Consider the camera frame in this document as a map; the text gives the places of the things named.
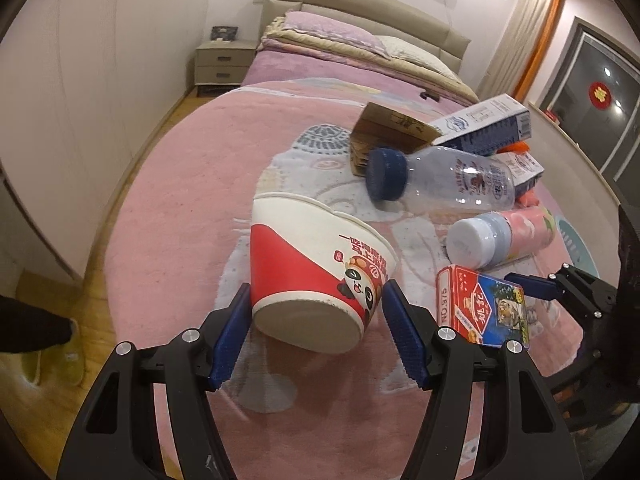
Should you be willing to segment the teal packaged cloth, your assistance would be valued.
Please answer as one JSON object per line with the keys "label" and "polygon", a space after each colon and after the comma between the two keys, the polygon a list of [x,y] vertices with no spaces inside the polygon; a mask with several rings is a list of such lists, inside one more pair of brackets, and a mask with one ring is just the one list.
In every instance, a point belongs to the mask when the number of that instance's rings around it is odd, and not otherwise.
{"label": "teal packaged cloth", "polygon": [[567,218],[564,218],[560,214],[555,216],[555,223],[568,256],[570,257],[570,263],[576,266],[577,269],[583,270],[598,278],[600,273],[592,258],[591,252],[574,226],[568,222]]}

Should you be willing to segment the folded beige quilt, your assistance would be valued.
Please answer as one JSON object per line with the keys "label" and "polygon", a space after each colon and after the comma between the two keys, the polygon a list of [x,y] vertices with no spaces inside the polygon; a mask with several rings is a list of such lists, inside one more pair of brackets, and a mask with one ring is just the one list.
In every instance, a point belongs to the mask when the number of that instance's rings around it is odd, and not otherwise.
{"label": "folded beige quilt", "polygon": [[375,53],[352,47],[348,44],[299,34],[298,32],[292,32],[292,30],[284,30],[285,14],[275,18],[266,27],[256,53],[261,50],[275,50],[313,56],[322,60],[379,72],[411,82],[416,86],[422,86],[425,89],[437,88],[456,96],[468,96],[478,102],[477,95],[459,76],[457,79],[449,79],[439,73],[405,61],[396,60],[396,58],[382,58],[382,56]]}

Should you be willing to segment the brown cardboard box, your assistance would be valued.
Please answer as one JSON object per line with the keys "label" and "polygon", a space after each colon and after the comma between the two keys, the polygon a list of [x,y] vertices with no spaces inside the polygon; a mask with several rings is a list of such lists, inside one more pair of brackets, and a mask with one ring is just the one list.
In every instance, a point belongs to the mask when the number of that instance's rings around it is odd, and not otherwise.
{"label": "brown cardboard box", "polygon": [[370,102],[360,114],[349,136],[349,162],[352,174],[366,175],[369,152],[374,148],[392,148],[412,154],[427,148],[442,134],[418,118],[399,110]]}

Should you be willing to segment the red blue card box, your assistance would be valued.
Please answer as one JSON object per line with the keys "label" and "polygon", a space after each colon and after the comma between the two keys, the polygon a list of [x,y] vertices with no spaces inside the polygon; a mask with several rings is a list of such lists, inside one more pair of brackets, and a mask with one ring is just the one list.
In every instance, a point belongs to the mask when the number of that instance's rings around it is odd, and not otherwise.
{"label": "red blue card box", "polygon": [[446,266],[436,278],[437,322],[472,344],[500,348],[508,340],[529,347],[525,295],[520,285]]}

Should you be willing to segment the orange plastic bag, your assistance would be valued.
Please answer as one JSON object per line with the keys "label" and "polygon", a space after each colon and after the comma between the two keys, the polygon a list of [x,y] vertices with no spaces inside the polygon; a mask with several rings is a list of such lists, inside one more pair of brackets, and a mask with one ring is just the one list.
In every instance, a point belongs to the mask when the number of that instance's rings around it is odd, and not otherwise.
{"label": "orange plastic bag", "polygon": [[497,153],[498,154],[502,154],[502,153],[522,154],[522,153],[527,153],[528,151],[529,151],[529,145],[524,141],[518,141],[508,146],[505,146],[504,148],[500,148],[500,150],[498,150]]}

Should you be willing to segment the dark framed window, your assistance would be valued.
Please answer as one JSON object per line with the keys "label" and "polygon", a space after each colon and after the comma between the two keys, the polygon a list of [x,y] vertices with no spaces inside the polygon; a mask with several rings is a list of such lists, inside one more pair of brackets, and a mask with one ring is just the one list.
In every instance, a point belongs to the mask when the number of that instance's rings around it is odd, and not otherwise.
{"label": "dark framed window", "polygon": [[638,205],[638,50],[576,18],[539,108],[620,200]]}

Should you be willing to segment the orange beige curtain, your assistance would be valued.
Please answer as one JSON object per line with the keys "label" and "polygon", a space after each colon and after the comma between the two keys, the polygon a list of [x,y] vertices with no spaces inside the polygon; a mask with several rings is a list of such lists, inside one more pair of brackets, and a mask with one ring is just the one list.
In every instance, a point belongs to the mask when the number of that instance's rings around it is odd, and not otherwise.
{"label": "orange beige curtain", "polygon": [[523,102],[540,70],[564,0],[518,0],[477,90],[481,100],[507,93]]}

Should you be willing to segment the purple bed sheet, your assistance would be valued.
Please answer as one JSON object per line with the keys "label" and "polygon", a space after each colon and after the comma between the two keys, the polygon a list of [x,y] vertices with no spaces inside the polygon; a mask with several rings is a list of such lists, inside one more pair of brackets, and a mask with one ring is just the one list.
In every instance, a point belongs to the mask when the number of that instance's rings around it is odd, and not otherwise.
{"label": "purple bed sheet", "polygon": [[[242,86],[308,78],[338,79],[346,84],[358,84],[358,86],[394,94],[406,100],[430,103],[445,115],[477,103],[477,100],[472,100],[468,96],[456,96],[437,88],[425,89],[411,82],[365,68],[275,50],[261,50],[256,53]],[[439,94],[440,101],[421,99],[420,93],[424,90]]]}

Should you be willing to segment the yellow slipper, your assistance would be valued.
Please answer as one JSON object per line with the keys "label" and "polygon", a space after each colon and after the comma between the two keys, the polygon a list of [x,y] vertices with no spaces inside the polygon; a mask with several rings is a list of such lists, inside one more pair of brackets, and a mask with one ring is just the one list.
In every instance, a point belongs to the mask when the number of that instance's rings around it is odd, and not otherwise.
{"label": "yellow slipper", "polygon": [[80,327],[70,319],[70,340],[47,350],[27,352],[21,355],[21,372],[29,385],[38,386],[41,378],[42,357],[51,367],[52,373],[62,384],[79,386],[85,377],[85,353]]}

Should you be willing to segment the pink packaged cloth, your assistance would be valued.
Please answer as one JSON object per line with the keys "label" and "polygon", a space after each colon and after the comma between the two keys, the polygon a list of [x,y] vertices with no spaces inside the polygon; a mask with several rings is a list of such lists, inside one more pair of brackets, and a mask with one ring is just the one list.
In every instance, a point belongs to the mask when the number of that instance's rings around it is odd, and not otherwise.
{"label": "pink packaged cloth", "polygon": [[536,191],[531,188],[521,196],[518,196],[518,198],[515,200],[515,203],[516,206],[520,208],[530,208],[539,206],[540,200],[536,194]]}

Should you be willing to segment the red white noodle cup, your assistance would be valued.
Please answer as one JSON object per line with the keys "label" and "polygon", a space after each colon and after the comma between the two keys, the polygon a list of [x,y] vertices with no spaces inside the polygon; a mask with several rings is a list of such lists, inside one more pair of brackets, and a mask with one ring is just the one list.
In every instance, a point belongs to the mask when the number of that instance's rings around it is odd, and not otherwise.
{"label": "red white noodle cup", "polygon": [[398,257],[372,226],[312,198],[254,197],[250,301],[263,334],[343,354],[360,343]]}

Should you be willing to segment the small white blue box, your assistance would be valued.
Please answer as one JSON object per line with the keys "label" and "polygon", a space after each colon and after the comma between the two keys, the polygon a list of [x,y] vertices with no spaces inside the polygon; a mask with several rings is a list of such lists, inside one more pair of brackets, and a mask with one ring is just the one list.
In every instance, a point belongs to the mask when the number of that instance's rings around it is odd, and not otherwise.
{"label": "small white blue box", "polygon": [[492,159],[502,162],[511,171],[516,198],[532,190],[544,174],[544,167],[529,152],[499,153],[492,156]]}

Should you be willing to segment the pink peach drink bottle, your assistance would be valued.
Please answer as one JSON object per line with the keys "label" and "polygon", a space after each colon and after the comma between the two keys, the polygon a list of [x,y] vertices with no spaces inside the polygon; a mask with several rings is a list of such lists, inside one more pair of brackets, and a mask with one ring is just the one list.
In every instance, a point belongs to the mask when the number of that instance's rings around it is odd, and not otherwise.
{"label": "pink peach drink bottle", "polygon": [[457,266],[490,269],[533,255],[555,238],[555,221],[548,209],[530,207],[491,211],[454,222],[446,236],[446,253]]}

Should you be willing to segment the clear bottle blue cap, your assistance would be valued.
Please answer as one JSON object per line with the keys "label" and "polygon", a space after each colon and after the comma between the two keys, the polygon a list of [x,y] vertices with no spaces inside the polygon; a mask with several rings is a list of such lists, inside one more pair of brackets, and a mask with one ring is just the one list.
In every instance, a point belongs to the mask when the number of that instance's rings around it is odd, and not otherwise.
{"label": "clear bottle blue cap", "polygon": [[375,202],[403,200],[416,210],[508,210],[516,199],[503,162],[443,146],[410,155],[375,148],[368,155],[366,189]]}

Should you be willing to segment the blue white long carton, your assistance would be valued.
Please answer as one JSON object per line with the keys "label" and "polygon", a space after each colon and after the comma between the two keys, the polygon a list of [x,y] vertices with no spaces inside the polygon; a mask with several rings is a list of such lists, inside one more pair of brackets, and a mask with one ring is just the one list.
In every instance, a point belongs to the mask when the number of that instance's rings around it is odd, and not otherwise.
{"label": "blue white long carton", "polygon": [[428,125],[439,133],[433,145],[482,156],[495,154],[532,136],[529,109],[507,94],[494,96]]}

